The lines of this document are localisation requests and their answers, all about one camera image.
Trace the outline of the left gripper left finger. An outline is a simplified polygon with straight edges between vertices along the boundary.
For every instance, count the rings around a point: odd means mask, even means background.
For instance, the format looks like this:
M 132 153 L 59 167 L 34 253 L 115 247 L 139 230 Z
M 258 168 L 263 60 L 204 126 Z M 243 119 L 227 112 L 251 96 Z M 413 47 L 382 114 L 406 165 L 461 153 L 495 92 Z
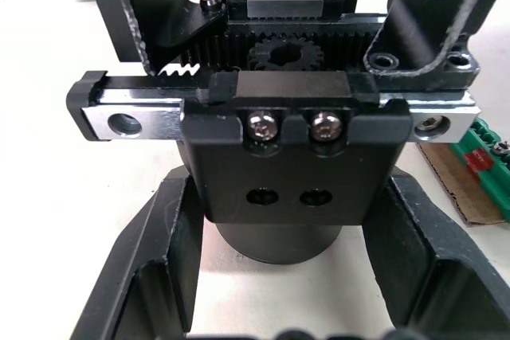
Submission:
M 190 332 L 204 209 L 193 178 L 173 169 L 117 237 L 73 339 L 183 339 Z

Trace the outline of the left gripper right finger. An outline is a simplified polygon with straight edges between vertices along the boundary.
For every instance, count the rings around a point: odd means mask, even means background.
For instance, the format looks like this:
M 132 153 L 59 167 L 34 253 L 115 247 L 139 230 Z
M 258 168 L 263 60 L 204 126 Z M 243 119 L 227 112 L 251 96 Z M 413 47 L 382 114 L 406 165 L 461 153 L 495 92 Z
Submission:
M 468 233 L 408 174 L 394 174 L 363 222 L 389 339 L 507 339 L 509 286 Z

